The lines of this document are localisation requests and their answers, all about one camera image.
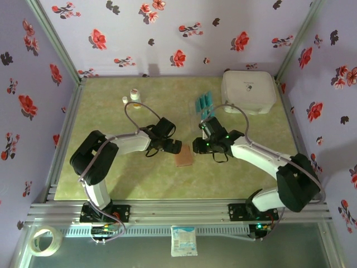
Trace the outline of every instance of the wire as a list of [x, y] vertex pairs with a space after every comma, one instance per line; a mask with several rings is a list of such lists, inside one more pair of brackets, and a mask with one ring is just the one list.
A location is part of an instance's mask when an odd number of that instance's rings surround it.
[[284, 162], [286, 162], [286, 163], [288, 163], [288, 164], [294, 166], [294, 167], [295, 167], [296, 169], [298, 169], [299, 171], [305, 173], [305, 175], [308, 176], [308, 177], [318, 186], [318, 188], [320, 189], [320, 192], [321, 192], [321, 199], [320, 199], [318, 202], [314, 203], [314, 204], [321, 204], [321, 203], [323, 203], [323, 202], [325, 201], [325, 198], [326, 198], [325, 190], [324, 190], [324, 188], [322, 187], [321, 183], [320, 183], [314, 176], [312, 176], [312, 175], [311, 175], [309, 172], [307, 172], [305, 169], [303, 169], [303, 168], [300, 167], [299, 165], [295, 164], [294, 162], [290, 161], [289, 159], [286, 159], [285, 157], [282, 157], [280, 154], [277, 154], [277, 153], [275, 153], [275, 152], [271, 152], [271, 151], [269, 151], [269, 150], [267, 150], [267, 149], [265, 149], [265, 148], [263, 148], [263, 147], [260, 147], [259, 145], [255, 144], [252, 140], [249, 139], [249, 137], [248, 137], [249, 120], [248, 120], [247, 115], [244, 113], [244, 111], [243, 111], [242, 109], [240, 109], [239, 107], [237, 107], [237, 106], [235, 106], [235, 105], [233, 105], [233, 104], [228, 104], [228, 103], [218, 105], [218, 106], [216, 106], [216, 107], [207, 115], [207, 118], [206, 118], [205, 120], [203, 120], [202, 123], [206, 122], [206, 121], [209, 119], [209, 117], [210, 117], [211, 113], [213, 113], [213, 111], [215, 111], [217, 108], [220, 108], [220, 107], [223, 107], [223, 106], [228, 106], [228, 107], [235, 108], [235, 109], [237, 109], [238, 111], [240, 111], [240, 112], [242, 113], [242, 115], [244, 116], [245, 121], [246, 121], [246, 123], [247, 123], [247, 126], [246, 126], [245, 131], [244, 131], [244, 138], [245, 138], [246, 142], [248, 143], [248, 145], [249, 145], [250, 147], [254, 147], [254, 148], [256, 148], [258, 151], [261, 151], [261, 152], [263, 152], [263, 153], [266, 153], [266, 154], [268, 154], [268, 155], [270, 155], [270, 156], [272, 156], [272, 157], [276, 157], [276, 158], [278, 158], [278, 160], [281, 159], [281, 160], [283, 160]]
[[109, 242], [109, 241], [111, 241], [111, 240], [114, 240], [114, 239], [116, 239], [116, 238], [118, 238], [118, 237], [124, 235], [125, 232], [126, 232], [126, 230], [127, 230], [127, 228], [126, 228], [125, 224], [124, 224], [120, 219], [118, 219], [117, 217], [114, 217], [114, 216], [112, 216], [112, 215], [110, 215], [110, 214], [108, 214], [108, 213], [102, 211], [99, 207], [97, 207], [96, 204], [94, 204], [94, 202], [93, 202], [92, 199], [90, 198], [90, 195], [88, 194], [88, 191], [87, 191], [87, 189], [86, 189], [86, 187], [85, 187], [84, 176], [87, 174], [87, 172], [89, 171], [89, 169], [91, 168], [91, 166], [93, 165], [93, 163], [96, 161], [96, 159], [97, 159], [98, 156], [100, 155], [100, 153], [101, 153], [101, 151], [102, 151], [102, 149], [104, 148], [105, 145], [107, 145], [107, 144], [108, 144], [109, 142], [111, 142], [112, 140], [115, 140], [115, 139], [118, 139], [118, 138], [136, 136], [136, 135], [140, 132], [139, 125], [137, 125], [137, 124], [134, 122], [134, 120], [132, 120], [132, 119], [130, 118], [130, 116], [128, 115], [128, 113], [127, 113], [127, 107], [128, 107], [129, 104], [132, 104], [132, 103], [133, 103], [133, 104], [135, 104], [135, 103], [136, 103], [136, 104], [140, 104], [140, 105], [146, 107], [147, 109], [149, 109], [149, 111], [151, 111], [153, 114], [155, 114], [155, 116], [156, 116], [159, 120], [161, 119], [161, 117], [160, 117], [156, 112], [154, 112], [154, 110], [152, 110], [149, 106], [146, 106], [145, 104], [142, 104], [142, 103], [139, 103], [139, 102], [128, 102], [128, 103], [125, 105], [125, 107], [124, 107], [124, 112], [125, 112], [125, 115], [128, 117], [128, 119], [134, 124], [134, 126], [136, 126], [136, 128], [137, 128], [136, 132], [129, 133], [129, 134], [116, 135], [116, 136], [111, 137], [111, 138], [107, 139], [106, 141], [104, 141], [104, 142], [102, 143], [102, 145], [98, 148], [96, 154], [94, 155], [94, 157], [93, 157], [92, 160], [89, 162], [88, 166], [84, 169], [84, 171], [82, 172], [82, 174], [79, 176], [79, 179], [78, 179], [78, 182], [81, 182], [81, 183], [82, 183], [82, 186], [83, 186], [83, 188], [84, 188], [85, 194], [86, 194], [86, 196], [88, 197], [89, 203], [92, 205], [92, 207], [93, 207], [95, 210], [97, 210], [99, 213], [101, 213], [101, 214], [107, 216], [108, 218], [111, 218], [111, 219], [115, 220], [116, 222], [118, 222], [120, 225], [123, 226], [122, 231], [121, 231], [121, 232], [118, 232], [118, 234], [117, 234], [116, 236], [113, 236], [113, 237], [110, 237], [110, 238], [107, 238], [107, 239], [103, 239], [102, 241], [96, 240], [96, 239], [94, 239], [94, 237], [92, 236], [91, 239], [92, 239], [93, 241], [95, 241], [96, 243], [106, 243], [106, 242]]
[[272, 223], [271, 223], [271, 226], [272, 226], [273, 223], [274, 223], [274, 218], [273, 218], [273, 216], [272, 216], [270, 213], [266, 213], [266, 215], [268, 215], [269, 218], [272, 220]]
[[262, 240], [267, 239], [267, 237], [270, 236], [271, 233], [278, 227], [279, 222], [280, 222], [281, 219], [283, 218], [284, 212], [285, 212], [285, 208], [283, 208], [283, 209], [281, 210], [280, 217], [279, 217], [278, 220], [275, 222], [275, 225], [274, 225], [274, 227], [272, 228], [272, 230], [271, 230], [270, 232], [268, 232], [267, 235], [264, 236], [264, 238], [263, 238]]
[[147, 109], [149, 109], [150, 112], [152, 112], [153, 114], [155, 114], [155, 116], [156, 116], [159, 120], [161, 119], [161, 117], [160, 117], [156, 112], [154, 112], [154, 110], [152, 110], [149, 106], [146, 106], [145, 104], [143, 104], [143, 103], [141, 103], [141, 102], [128, 102], [128, 103], [125, 104], [125, 106], [124, 106], [124, 113], [125, 113], [125, 115], [128, 117], [128, 119], [134, 124], [134, 126], [136, 126], [136, 128], [137, 128], [137, 133], [139, 133], [140, 128], [139, 128], [138, 124], [136, 124], [136, 123], [134, 122], [134, 120], [132, 120], [132, 119], [130, 118], [130, 116], [128, 115], [128, 112], [127, 112], [127, 107], [128, 107], [128, 105], [129, 105], [129, 104], [132, 104], [132, 103], [140, 104], [140, 105], [146, 107]]
[[245, 241], [250, 241], [250, 242], [254, 242], [255, 241], [255, 238], [251, 238], [249, 235], [248, 235], [249, 238], [246, 238], [246, 237], [243, 237], [243, 236], [236, 236], [234, 234], [221, 234], [220, 236], [239, 239], [239, 240], [245, 240]]

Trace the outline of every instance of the green tabletop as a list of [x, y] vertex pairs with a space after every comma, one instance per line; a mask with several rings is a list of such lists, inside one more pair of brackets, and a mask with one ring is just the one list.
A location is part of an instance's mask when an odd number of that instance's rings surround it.
[[[194, 124], [190, 107], [196, 98], [211, 91], [215, 105], [221, 103], [221, 77], [162, 77], [162, 78], [90, 78], [84, 88], [55, 200], [85, 199], [69, 160], [92, 130], [109, 135], [129, 133], [134, 125], [125, 117], [122, 97], [137, 88], [142, 102], [161, 117], [173, 122], [176, 133], [172, 138], [189, 144], [201, 133]], [[157, 123], [157, 118], [145, 107], [128, 109], [140, 125]], [[227, 129], [244, 132], [241, 114], [226, 113], [216, 117]], [[255, 142], [290, 155], [296, 154], [293, 137], [277, 93], [277, 102], [268, 114], [248, 116], [249, 136]], [[194, 164], [176, 167], [174, 155], [159, 152], [147, 158], [145, 152], [118, 155], [105, 178], [108, 192], [118, 199], [194, 199], [247, 198], [260, 188], [276, 186], [276, 181], [264, 171], [243, 160], [229, 159], [215, 163], [211, 155], [195, 155]]]

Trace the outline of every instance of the small white bottle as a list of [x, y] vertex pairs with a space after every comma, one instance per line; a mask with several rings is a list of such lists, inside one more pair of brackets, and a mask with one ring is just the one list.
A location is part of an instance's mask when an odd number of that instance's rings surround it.
[[[133, 88], [132, 90], [130, 90], [130, 98], [132, 99], [132, 102], [141, 102], [140, 99], [140, 93], [137, 89]], [[140, 108], [141, 105], [134, 103], [134, 108]]]
[[125, 106], [125, 104], [127, 104], [128, 102], [129, 102], [128, 97], [123, 97], [124, 106]]

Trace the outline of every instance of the white plastic container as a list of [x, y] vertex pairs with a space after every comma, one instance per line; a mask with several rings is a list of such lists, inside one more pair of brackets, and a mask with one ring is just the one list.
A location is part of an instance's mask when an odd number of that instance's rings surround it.
[[122, 100], [123, 100], [124, 105], [129, 102], [128, 97], [123, 97]]
[[[222, 103], [230, 103], [245, 113], [268, 113], [277, 101], [272, 76], [266, 71], [226, 71], [221, 85]], [[228, 113], [240, 113], [224, 107]]]
[[[140, 93], [136, 88], [133, 88], [132, 90], [130, 90], [130, 99], [132, 99], [132, 102], [141, 102], [140, 99]], [[140, 108], [141, 105], [140, 104], [133, 104], [134, 108]]]

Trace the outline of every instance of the purple wall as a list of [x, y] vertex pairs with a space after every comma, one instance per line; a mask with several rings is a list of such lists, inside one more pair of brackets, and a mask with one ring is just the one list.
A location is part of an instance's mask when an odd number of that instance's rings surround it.
[[0, 20], [0, 266], [8, 267], [75, 83], [24, 0], [3, 1]]
[[80, 74], [150, 76], [275, 75], [311, 1], [40, 0]]
[[327, 1], [282, 78], [327, 194], [350, 267], [357, 255], [357, 18], [355, 0]]

